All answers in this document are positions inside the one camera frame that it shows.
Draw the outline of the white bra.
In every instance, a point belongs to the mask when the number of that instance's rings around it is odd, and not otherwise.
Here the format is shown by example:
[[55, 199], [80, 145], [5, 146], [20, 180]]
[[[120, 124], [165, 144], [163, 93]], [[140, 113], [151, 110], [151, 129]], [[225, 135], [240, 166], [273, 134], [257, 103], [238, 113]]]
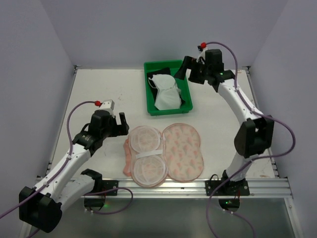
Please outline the white bra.
[[155, 74], [148, 77], [152, 88], [157, 89], [155, 107], [160, 110], [176, 110], [181, 106], [180, 90], [173, 76], [169, 74]]

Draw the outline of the black bra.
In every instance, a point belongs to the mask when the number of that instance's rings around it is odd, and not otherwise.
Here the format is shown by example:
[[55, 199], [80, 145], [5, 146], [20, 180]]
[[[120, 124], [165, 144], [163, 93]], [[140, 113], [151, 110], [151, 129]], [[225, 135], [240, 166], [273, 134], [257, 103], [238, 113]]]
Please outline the black bra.
[[[170, 68], [165, 67], [165, 68], [160, 69], [160, 70], [156, 70], [156, 71], [153, 71], [153, 72], [148, 72], [147, 76], [146, 76], [147, 82], [148, 82], [148, 77], [152, 78], [152, 76], [155, 75], [155, 74], [169, 74], [169, 75], [171, 75]], [[150, 90], [151, 90], [151, 93], [153, 95], [153, 99], [155, 101], [155, 98], [156, 98], [156, 95], [157, 95], [158, 91], [157, 91], [157, 89], [154, 89], [151, 86], [150, 86]]]

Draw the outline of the floral mesh laundry bag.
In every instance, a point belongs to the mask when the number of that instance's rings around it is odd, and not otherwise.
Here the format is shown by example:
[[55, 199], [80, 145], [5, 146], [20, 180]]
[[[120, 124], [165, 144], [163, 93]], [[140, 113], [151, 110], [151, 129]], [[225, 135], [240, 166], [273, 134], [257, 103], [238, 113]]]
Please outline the floral mesh laundry bag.
[[163, 131], [151, 126], [134, 128], [123, 144], [123, 173], [141, 187], [197, 179], [204, 170], [201, 138], [194, 127], [175, 123]]

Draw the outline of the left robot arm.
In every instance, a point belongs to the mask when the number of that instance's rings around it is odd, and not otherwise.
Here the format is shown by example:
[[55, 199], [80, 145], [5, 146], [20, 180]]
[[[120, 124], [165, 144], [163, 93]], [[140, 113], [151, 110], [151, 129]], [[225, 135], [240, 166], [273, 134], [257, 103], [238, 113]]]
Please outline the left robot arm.
[[74, 174], [101, 148], [108, 137], [128, 134], [125, 114], [120, 124], [108, 110], [96, 110], [90, 123], [71, 141], [70, 149], [60, 162], [32, 188], [19, 193], [19, 218], [33, 227], [50, 233], [60, 222], [63, 212], [84, 195], [104, 195], [118, 190], [118, 186], [104, 187], [102, 175], [86, 169], [72, 181]]

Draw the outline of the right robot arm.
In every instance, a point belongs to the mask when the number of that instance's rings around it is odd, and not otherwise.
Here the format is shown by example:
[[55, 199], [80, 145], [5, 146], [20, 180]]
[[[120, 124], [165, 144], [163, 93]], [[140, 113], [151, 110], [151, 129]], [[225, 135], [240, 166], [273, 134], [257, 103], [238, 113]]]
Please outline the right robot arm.
[[189, 81], [212, 86], [234, 112], [240, 128], [234, 138], [235, 156], [219, 180], [206, 182], [208, 196], [249, 195], [246, 173], [252, 161], [271, 146], [274, 121], [266, 119], [244, 95], [235, 82], [236, 73], [224, 68], [222, 52], [219, 49], [202, 50], [199, 58], [185, 56], [175, 73], [183, 80], [190, 70]]

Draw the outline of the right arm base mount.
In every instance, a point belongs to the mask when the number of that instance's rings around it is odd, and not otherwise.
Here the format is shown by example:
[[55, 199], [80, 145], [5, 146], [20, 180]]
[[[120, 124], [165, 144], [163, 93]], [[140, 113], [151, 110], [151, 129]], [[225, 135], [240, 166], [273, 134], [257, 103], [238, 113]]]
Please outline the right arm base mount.
[[[215, 189], [224, 182], [228, 176], [223, 172], [222, 177], [213, 174], [209, 180], [205, 181], [206, 195], [210, 196]], [[225, 185], [220, 187], [214, 192], [214, 196], [228, 197], [219, 198], [218, 202], [222, 209], [229, 212], [236, 212], [240, 207], [240, 200], [242, 196], [249, 196], [250, 190], [246, 179], [242, 179], [238, 182], [228, 181]]]

